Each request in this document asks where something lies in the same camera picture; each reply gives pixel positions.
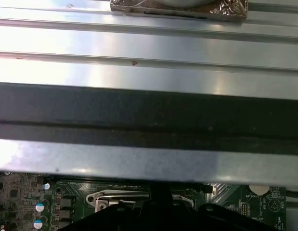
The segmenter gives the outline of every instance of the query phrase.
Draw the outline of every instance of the chip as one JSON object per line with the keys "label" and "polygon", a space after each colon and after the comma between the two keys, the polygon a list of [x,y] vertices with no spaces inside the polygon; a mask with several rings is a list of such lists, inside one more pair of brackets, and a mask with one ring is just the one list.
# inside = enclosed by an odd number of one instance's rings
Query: chip
{"label": "chip", "polygon": [[66,199],[66,198],[61,198],[60,206],[61,207],[71,207],[72,206],[72,200],[71,199]]}
{"label": "chip", "polygon": [[18,191],[17,190],[11,190],[10,191],[10,197],[17,197]]}
{"label": "chip", "polygon": [[32,213],[25,213],[24,220],[32,220]]}
{"label": "chip", "polygon": [[35,181],[31,182],[31,187],[37,187],[38,183],[36,183]]}
{"label": "chip", "polygon": [[37,177],[37,184],[44,184],[44,177]]}
{"label": "chip", "polygon": [[69,222],[69,221],[60,221],[59,222],[59,229],[62,229],[62,228],[64,228],[65,226],[68,226],[69,224],[71,224],[71,222]]}

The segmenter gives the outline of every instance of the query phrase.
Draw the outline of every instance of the shiny metal surface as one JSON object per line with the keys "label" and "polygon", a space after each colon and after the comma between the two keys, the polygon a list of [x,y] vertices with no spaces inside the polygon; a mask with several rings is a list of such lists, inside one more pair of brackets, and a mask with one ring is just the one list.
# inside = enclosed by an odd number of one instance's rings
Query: shiny metal surface
{"label": "shiny metal surface", "polygon": [[[98,207],[99,202],[105,203],[106,205],[116,205],[119,202],[134,204],[136,202],[143,202],[149,198],[149,192],[141,191],[126,191],[126,190],[103,190],[95,192],[86,196],[86,202],[95,207],[95,212],[100,211]],[[172,198],[176,201],[186,201],[190,207],[194,207],[194,202],[186,197],[173,194]]]}
{"label": "shiny metal surface", "polygon": [[155,0],[167,6],[193,7],[201,6],[213,2],[214,0]]}
{"label": "shiny metal surface", "polygon": [[298,13],[234,24],[127,16],[106,1],[0,1],[0,82],[298,100]]}
{"label": "shiny metal surface", "polygon": [[298,156],[11,140],[0,140],[0,153],[2,171],[298,186]]}
{"label": "shiny metal surface", "polygon": [[[298,100],[298,0],[249,2],[234,24],[0,1],[0,82]],[[0,153],[12,172],[298,186],[298,156],[11,140]]]}
{"label": "shiny metal surface", "polygon": [[[122,62],[122,65],[95,65],[0,59],[0,82],[201,92],[204,94],[298,100],[298,73],[288,74],[274,71],[249,71],[246,73],[244,69],[232,73],[222,68],[199,69],[196,66],[178,66],[175,69],[169,69],[168,64],[157,64],[157,67],[134,67],[128,66],[129,62],[126,60]],[[13,68],[6,68],[8,65],[13,65]],[[26,75],[19,78],[19,73],[26,73]]]}

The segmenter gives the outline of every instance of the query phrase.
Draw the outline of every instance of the white capacitor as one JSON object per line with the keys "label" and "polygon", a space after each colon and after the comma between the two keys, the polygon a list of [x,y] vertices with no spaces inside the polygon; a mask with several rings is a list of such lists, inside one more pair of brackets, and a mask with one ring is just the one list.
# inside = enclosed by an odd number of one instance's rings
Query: white capacitor
{"label": "white capacitor", "polygon": [[50,188],[51,188],[51,185],[49,183],[43,185],[43,189],[45,190],[48,190]]}
{"label": "white capacitor", "polygon": [[41,220],[36,220],[34,222],[33,226],[34,226],[35,229],[39,230],[39,229],[41,229],[43,227],[43,223],[42,223]]}
{"label": "white capacitor", "polygon": [[45,209],[45,206],[42,204],[42,203],[38,203],[36,206],[35,206],[35,210],[38,211],[38,212],[43,212]]}

